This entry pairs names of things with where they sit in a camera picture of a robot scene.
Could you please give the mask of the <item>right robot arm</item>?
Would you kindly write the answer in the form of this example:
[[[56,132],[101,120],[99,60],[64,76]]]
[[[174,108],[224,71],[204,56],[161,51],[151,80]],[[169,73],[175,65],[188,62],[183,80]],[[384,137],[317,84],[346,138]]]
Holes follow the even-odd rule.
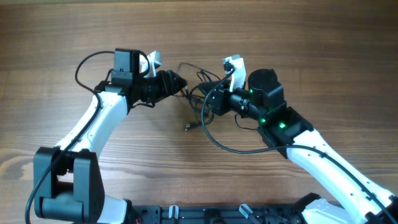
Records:
[[[296,204],[304,223],[397,223],[397,196],[360,173],[287,106],[274,70],[252,72],[247,89],[234,86],[237,73],[233,68],[220,81],[202,83],[203,104],[217,115],[235,111],[256,120],[267,151],[277,150],[305,169],[339,202],[308,194]]]

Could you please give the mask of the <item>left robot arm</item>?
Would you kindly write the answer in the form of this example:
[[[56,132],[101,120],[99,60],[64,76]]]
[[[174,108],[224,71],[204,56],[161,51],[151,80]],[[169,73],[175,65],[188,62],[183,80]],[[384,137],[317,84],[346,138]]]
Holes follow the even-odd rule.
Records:
[[[171,70],[159,70],[157,52],[115,49],[114,67],[94,88],[84,115],[54,147],[34,155],[34,188],[25,206],[43,219],[73,223],[139,223],[130,200],[106,195],[98,159],[119,123],[138,106],[154,108],[182,90],[187,81]]]

